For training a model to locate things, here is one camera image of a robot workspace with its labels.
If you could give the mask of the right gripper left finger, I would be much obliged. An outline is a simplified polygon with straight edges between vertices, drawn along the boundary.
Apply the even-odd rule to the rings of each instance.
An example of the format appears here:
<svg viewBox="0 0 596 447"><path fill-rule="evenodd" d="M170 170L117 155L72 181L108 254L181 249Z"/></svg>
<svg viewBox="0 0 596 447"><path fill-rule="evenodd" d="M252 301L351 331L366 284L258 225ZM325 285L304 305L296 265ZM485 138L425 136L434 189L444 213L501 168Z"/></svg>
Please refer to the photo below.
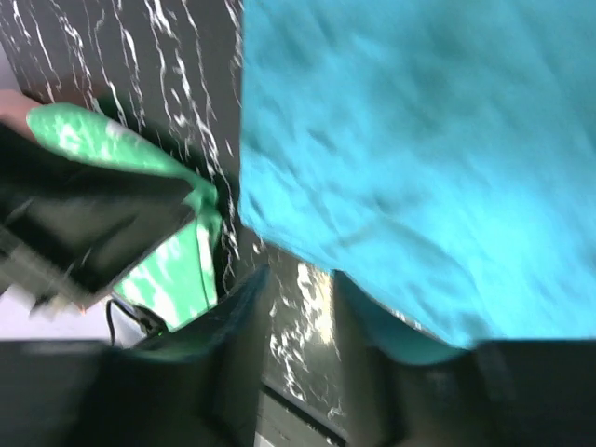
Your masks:
<svg viewBox="0 0 596 447"><path fill-rule="evenodd" d="M267 266L176 332L131 348L1 345L5 446L251 446L264 362Z"/></svg>

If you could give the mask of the teal satin napkin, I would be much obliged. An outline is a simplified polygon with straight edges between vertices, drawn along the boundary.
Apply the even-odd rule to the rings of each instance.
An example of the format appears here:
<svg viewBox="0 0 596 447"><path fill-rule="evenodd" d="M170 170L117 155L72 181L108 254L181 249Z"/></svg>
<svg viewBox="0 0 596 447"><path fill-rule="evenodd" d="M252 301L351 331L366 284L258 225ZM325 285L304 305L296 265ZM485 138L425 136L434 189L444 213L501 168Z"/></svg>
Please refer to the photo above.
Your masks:
<svg viewBox="0 0 596 447"><path fill-rule="evenodd" d="M591 1L249 1L241 221L431 364L595 335Z"/></svg>

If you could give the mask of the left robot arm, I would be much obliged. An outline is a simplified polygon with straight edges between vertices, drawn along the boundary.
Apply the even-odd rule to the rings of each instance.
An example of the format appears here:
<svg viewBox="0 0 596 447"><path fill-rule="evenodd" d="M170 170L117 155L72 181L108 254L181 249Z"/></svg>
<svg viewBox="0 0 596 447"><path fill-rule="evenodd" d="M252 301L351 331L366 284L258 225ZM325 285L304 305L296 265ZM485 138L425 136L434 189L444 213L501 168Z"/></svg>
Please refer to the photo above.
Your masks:
<svg viewBox="0 0 596 447"><path fill-rule="evenodd" d="M89 308L196 214L184 179L109 169L1 128L1 288Z"/></svg>

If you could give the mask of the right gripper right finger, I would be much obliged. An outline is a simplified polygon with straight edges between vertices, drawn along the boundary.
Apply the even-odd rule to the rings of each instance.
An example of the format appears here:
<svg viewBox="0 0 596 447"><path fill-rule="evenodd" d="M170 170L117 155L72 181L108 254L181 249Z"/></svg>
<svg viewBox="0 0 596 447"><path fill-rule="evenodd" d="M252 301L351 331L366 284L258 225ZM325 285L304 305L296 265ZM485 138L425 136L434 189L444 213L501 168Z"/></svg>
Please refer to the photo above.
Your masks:
<svg viewBox="0 0 596 447"><path fill-rule="evenodd" d="M490 342L409 366L369 338L390 321L344 274L333 280L350 446L591 446L595 344Z"/></svg>

